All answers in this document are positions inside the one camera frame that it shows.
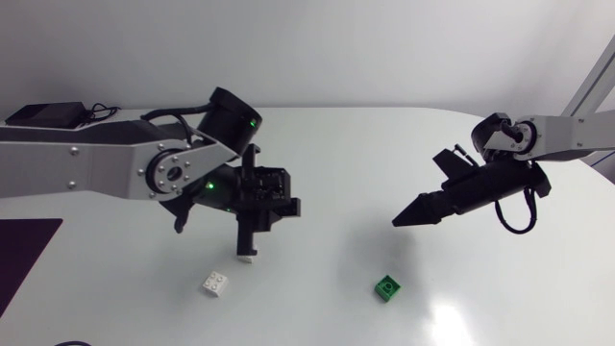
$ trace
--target black cable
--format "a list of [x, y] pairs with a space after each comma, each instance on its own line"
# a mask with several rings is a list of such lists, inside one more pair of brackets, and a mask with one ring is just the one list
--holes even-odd
[[183, 116], [178, 115], [178, 114], [172, 114], [172, 116], [175, 116], [176, 119], [180, 120], [180, 124], [182, 124], [182, 127], [184, 128], [185, 141], [187, 141], [188, 144], [190, 144], [191, 146], [192, 145], [192, 130], [190, 130], [190, 126], [185, 121]]
[[213, 110], [212, 104], [206, 104], [199, 107], [188, 107], [182, 109], [162, 109], [162, 110], [154, 110], [150, 111], [145, 115], [141, 116], [141, 119], [150, 121], [152, 119], [156, 119], [157, 117], [165, 116], [165, 115], [188, 115], [188, 114], [199, 114], [207, 111]]
[[[111, 118], [112, 116], [117, 114], [117, 111], [121, 110], [119, 107], [107, 107], [100, 102], [97, 102], [92, 106], [92, 108], [87, 113], [85, 119], [82, 121], [81, 125], [88, 125], [91, 123], [101, 122]], [[101, 111], [108, 111], [107, 115], [96, 117], [96, 113]]]
[[526, 202], [528, 203], [528, 208], [529, 208], [529, 224], [523, 230], [515, 230], [512, 227], [510, 227], [510, 225], [508, 225], [506, 220], [504, 220], [504, 215], [502, 214], [502, 208], [500, 207], [500, 201], [496, 201], [496, 213], [498, 214], [498, 219], [500, 220], [502, 225], [507, 230], [509, 230], [511, 233], [514, 233], [516, 235], [524, 235], [527, 232], [531, 231], [531, 229], [533, 229], [534, 226], [536, 225], [538, 211], [536, 209], [535, 192], [536, 191], [531, 187], [526, 187], [523, 189], [523, 194], [526, 197]]
[[90, 345], [83, 341], [66, 341], [66, 342], [59, 343], [56, 346], [90, 346]]
[[150, 111], [147, 114], [142, 115], [141, 119], [146, 120], [146, 121], [151, 121], [151, 120], [154, 120], [154, 119], [162, 117], [162, 116], [173, 116], [173, 117], [175, 117], [176, 119], [178, 119], [180, 121], [180, 124], [182, 124], [182, 127], [184, 128], [185, 140], [188, 142], [188, 144], [192, 145], [192, 130], [190, 130], [190, 126], [185, 121], [183, 116], [179, 115], [178, 113], [167, 114], [166, 112], [154, 113], [154, 115], [150, 115], [152, 112], [154, 112], [154, 111]]

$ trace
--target white table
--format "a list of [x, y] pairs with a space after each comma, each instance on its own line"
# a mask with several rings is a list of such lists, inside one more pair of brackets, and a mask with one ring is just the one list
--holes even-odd
[[[3, 218], [62, 217], [4, 316], [0, 343], [54, 345], [614, 345], [615, 187], [580, 161], [513, 235], [492, 207], [393, 228], [439, 189], [431, 158], [469, 152], [480, 118], [428, 109], [261, 109], [258, 164], [287, 168], [303, 216], [234, 257], [234, 216], [196, 206], [182, 235], [157, 203], [91, 192], [0, 200]], [[516, 227], [523, 198], [503, 202]], [[229, 277], [220, 298], [200, 288]], [[374, 292], [389, 274], [403, 287]]]

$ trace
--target dark mat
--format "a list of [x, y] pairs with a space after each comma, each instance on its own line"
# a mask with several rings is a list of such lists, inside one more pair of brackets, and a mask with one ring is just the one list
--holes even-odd
[[0, 220], [0, 317], [61, 219]]

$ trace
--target lego brick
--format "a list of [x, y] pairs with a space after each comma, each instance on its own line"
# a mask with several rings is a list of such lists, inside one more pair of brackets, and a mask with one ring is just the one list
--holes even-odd
[[212, 271], [211, 274], [209, 274], [209, 276], [205, 279], [203, 287], [208, 293], [219, 297], [228, 283], [229, 278], [225, 277], [220, 273]]
[[385, 302], [388, 302], [393, 296], [397, 293], [397, 291], [402, 288], [399, 284], [393, 280], [390, 276], [385, 276], [382, 280], [380, 280], [374, 289], [376, 293], [378, 293]]

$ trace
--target robotic arm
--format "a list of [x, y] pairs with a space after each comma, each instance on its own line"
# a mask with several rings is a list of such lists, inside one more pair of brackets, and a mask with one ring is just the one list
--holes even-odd
[[[299, 216], [283, 168], [255, 167], [259, 148], [249, 144], [262, 119], [227, 90], [209, 104], [151, 111], [140, 120], [101, 123], [80, 130], [0, 128], [0, 197], [79, 190], [160, 202], [181, 233], [194, 204], [233, 212], [239, 223], [237, 254], [254, 256], [254, 232]], [[184, 114], [205, 113], [196, 129]], [[177, 124], [150, 120], [171, 115]], [[242, 158], [239, 167], [226, 164]]]
[[[471, 137], [486, 164], [479, 166], [459, 145], [454, 151], [443, 150], [433, 160], [448, 180], [439, 191], [421, 193], [393, 225], [437, 224], [453, 213], [461, 215], [493, 202], [507, 230], [517, 235], [529, 232], [537, 219], [535, 194], [545, 197], [551, 190], [537, 161], [569, 161], [615, 149], [615, 117], [595, 114], [614, 86], [615, 37], [562, 116], [526, 116], [513, 123], [506, 114], [494, 113], [482, 120]], [[516, 230], [504, 220], [498, 201], [520, 191], [524, 191], [530, 221], [525, 229]]]

